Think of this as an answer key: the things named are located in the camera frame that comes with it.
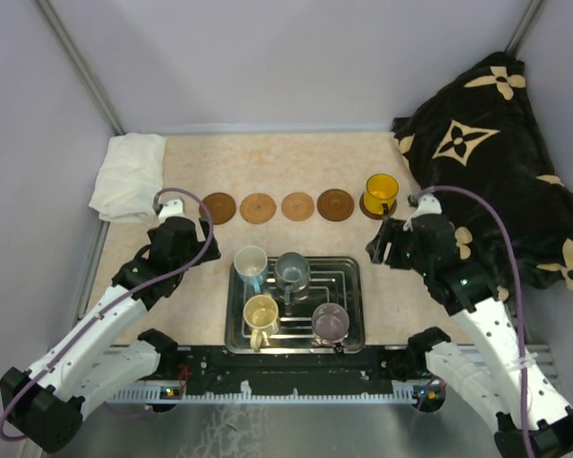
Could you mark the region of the brown wooden coaster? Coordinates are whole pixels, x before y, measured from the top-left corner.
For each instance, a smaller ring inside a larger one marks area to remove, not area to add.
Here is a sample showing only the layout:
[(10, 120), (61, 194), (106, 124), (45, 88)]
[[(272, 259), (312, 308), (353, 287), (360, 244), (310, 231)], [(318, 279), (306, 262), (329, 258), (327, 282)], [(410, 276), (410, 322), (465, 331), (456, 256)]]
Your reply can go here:
[(245, 197), (240, 205), (242, 218), (251, 224), (263, 224), (276, 213), (274, 199), (265, 193), (253, 193)]
[(381, 219), (384, 218), (384, 217), (391, 217), (391, 216), (395, 213), (395, 211), (396, 211), (397, 201), (395, 200), (394, 203), (393, 203), (393, 205), (390, 207), (390, 209), (389, 209), (388, 211), (385, 211), (383, 215), (372, 213), (372, 212), (370, 212), (370, 211), (367, 209), (367, 207), (365, 206), (365, 204), (364, 204), (364, 198), (365, 198), (365, 193), (363, 193), (363, 194), (360, 196), (360, 199), (359, 199), (359, 208), (360, 208), (361, 212), (362, 212), (367, 218), (369, 218), (369, 219), (381, 220)]
[(215, 225), (225, 224), (236, 213), (235, 199), (227, 193), (216, 192), (209, 194), (202, 200), (205, 207), (210, 211), (210, 216)]
[(354, 200), (348, 192), (342, 189), (327, 189), (317, 199), (316, 207), (322, 218), (340, 222), (352, 215)]

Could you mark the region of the yellow glass mug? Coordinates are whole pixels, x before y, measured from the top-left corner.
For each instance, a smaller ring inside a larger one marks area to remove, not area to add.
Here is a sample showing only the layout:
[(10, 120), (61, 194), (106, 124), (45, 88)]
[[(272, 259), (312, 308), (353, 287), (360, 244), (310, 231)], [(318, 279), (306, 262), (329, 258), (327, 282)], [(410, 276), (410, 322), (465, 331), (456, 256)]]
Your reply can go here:
[(368, 178), (365, 188), (364, 204), (375, 214), (383, 215), (397, 198), (399, 185), (397, 180), (387, 174), (375, 174)]

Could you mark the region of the white and blue mug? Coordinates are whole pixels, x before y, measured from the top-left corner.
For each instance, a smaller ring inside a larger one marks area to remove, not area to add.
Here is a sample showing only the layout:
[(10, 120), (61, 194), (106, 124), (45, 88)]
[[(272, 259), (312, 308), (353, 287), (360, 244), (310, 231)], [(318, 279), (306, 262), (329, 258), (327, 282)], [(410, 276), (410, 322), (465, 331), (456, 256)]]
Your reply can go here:
[(260, 295), (268, 277), (265, 250), (256, 245), (247, 245), (236, 253), (233, 264), (240, 279), (251, 286), (256, 295)]

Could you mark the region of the grey metal mug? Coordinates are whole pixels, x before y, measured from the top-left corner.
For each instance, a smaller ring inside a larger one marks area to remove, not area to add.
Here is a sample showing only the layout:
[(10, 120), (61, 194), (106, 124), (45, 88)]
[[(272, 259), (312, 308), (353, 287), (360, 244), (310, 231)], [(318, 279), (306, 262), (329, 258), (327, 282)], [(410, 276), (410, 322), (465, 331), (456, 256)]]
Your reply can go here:
[(299, 253), (285, 253), (276, 261), (274, 278), (276, 286), (284, 293), (284, 304), (290, 305), (295, 295), (308, 287), (309, 262)]

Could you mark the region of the purple mug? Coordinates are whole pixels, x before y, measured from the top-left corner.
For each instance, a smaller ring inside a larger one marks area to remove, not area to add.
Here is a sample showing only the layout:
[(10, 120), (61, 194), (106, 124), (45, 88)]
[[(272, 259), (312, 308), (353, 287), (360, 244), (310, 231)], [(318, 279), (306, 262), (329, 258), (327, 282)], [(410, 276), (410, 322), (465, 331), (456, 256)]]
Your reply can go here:
[(323, 346), (341, 346), (350, 332), (350, 317), (347, 310), (338, 303), (320, 304), (311, 317), (314, 340)]

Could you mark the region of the woven rattan coaster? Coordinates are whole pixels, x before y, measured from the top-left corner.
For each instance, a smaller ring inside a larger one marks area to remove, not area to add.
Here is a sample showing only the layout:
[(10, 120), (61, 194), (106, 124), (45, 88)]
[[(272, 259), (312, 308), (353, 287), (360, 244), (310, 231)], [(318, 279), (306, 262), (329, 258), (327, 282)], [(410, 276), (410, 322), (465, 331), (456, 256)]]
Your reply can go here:
[(287, 195), (281, 203), (283, 215), (292, 221), (309, 219), (315, 210), (312, 197), (304, 192), (294, 192)]

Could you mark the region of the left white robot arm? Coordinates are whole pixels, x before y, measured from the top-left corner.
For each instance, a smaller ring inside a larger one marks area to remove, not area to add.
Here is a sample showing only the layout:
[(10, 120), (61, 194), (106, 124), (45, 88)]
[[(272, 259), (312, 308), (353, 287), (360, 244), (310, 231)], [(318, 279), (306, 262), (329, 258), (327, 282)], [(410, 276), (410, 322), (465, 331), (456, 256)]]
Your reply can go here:
[(22, 438), (55, 453), (125, 386), (178, 371), (178, 345), (157, 329), (142, 332), (116, 355), (104, 356), (124, 330), (176, 291), (187, 270), (221, 256), (209, 214), (188, 219), (179, 198), (156, 208), (159, 226), (149, 230), (148, 244), (120, 267), (92, 310), (42, 358), (2, 376), (0, 430), (11, 424)]

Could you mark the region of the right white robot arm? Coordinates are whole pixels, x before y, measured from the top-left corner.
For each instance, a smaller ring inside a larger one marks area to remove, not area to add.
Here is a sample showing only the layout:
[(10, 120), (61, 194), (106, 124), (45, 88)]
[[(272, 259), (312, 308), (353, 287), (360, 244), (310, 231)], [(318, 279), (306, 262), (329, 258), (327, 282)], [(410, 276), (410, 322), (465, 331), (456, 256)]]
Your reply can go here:
[(523, 322), (511, 322), (497, 285), (461, 257), (456, 230), (430, 187), (409, 198), (405, 220), (384, 218), (366, 250), (375, 264), (418, 273), (430, 296), (473, 340), (476, 366), (439, 328), (408, 340), (412, 373), (449, 385), (484, 420), (503, 457), (563, 457), (573, 451), (573, 406), (525, 346)]

